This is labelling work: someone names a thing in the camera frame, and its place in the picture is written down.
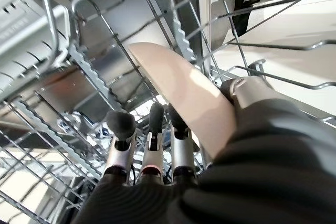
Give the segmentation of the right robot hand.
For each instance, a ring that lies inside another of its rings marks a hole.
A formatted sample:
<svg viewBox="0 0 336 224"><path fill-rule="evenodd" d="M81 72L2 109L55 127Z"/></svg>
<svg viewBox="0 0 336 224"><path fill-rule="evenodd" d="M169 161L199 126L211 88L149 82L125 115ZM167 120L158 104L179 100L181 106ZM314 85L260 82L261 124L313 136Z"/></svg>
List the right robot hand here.
<svg viewBox="0 0 336 224"><path fill-rule="evenodd" d="M335 223L335 138L283 99L242 109L196 185L113 184L106 174L74 223Z"/></svg>

